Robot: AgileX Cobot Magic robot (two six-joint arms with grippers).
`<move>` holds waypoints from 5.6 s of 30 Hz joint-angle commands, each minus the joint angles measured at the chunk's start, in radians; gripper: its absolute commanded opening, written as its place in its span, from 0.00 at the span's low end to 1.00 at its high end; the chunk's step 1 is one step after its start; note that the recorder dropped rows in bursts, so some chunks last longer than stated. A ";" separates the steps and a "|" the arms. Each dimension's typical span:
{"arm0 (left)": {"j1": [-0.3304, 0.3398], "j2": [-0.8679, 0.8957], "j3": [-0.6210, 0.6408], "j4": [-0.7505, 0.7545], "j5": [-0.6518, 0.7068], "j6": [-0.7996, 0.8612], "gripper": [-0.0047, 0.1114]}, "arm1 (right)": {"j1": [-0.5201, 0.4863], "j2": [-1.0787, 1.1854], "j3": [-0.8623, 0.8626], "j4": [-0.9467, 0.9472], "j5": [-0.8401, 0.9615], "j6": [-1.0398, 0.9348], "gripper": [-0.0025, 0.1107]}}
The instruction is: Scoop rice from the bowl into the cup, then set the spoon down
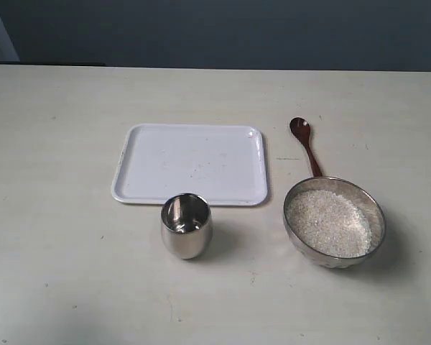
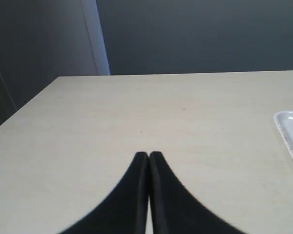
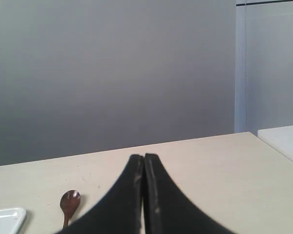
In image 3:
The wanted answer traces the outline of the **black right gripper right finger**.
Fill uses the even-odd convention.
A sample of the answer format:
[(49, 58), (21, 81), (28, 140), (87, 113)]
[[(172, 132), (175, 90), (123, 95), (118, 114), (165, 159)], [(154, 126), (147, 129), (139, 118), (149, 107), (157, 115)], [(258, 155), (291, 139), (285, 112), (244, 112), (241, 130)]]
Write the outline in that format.
[(156, 154), (145, 154), (144, 190), (146, 234), (233, 233), (183, 194)]

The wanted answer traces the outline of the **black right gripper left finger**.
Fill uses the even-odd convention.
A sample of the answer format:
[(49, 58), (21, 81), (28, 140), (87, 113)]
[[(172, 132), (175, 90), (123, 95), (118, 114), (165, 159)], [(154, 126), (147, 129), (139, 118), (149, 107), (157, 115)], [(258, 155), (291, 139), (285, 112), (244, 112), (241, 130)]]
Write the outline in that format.
[(141, 228), (144, 158), (131, 155), (109, 191), (60, 234), (138, 234)]

